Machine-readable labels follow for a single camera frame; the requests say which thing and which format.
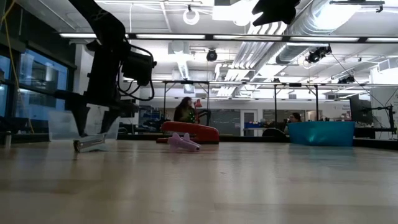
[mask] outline yellow cable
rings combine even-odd
[[[8,31],[7,15],[11,12],[11,9],[14,6],[14,4],[15,4],[15,0],[12,0],[10,7],[8,8],[8,10],[4,14],[4,16],[1,18],[1,22],[0,23],[2,24],[3,21],[4,21],[4,25],[6,26],[6,37],[7,37],[7,43],[8,43],[8,50],[9,50],[9,53],[10,53],[12,73],[14,74],[14,78],[15,78],[15,86],[17,87],[18,96],[20,98],[24,114],[27,117],[27,120],[28,120],[28,123],[29,123],[29,126],[30,126],[30,130],[32,131],[32,134],[34,134],[35,131],[33,130],[32,121],[30,120],[29,115],[27,114],[27,110],[25,108],[24,100],[22,99],[21,90],[19,88],[19,80],[18,80],[18,76],[17,76],[17,70],[15,68],[14,57],[12,56],[10,36],[9,36],[9,31]]]

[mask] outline pink plastic object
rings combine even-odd
[[[190,140],[188,133],[185,133],[183,138],[181,138],[177,133],[173,133],[173,136],[169,137],[167,143],[170,145],[170,150],[173,152],[177,151],[178,148],[189,151],[198,151],[201,148],[201,145]]]

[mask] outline woman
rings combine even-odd
[[[297,123],[297,122],[301,122],[301,116],[300,116],[300,114],[299,114],[299,113],[292,113],[292,114],[289,116],[289,122],[288,122],[288,123]],[[288,130],[287,126],[285,127],[284,133],[285,133],[286,135],[289,134],[289,130]]]
[[[185,97],[175,108],[174,121],[195,123],[195,110],[192,108],[192,99]]]

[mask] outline teal bin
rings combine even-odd
[[[300,122],[288,124],[290,141],[307,146],[352,146],[355,122]]]

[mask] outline computer screen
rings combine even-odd
[[[349,98],[349,105],[351,107],[351,119],[355,122],[366,124],[373,123],[373,114],[371,110],[372,104],[367,100],[360,100],[359,96],[352,96]]]

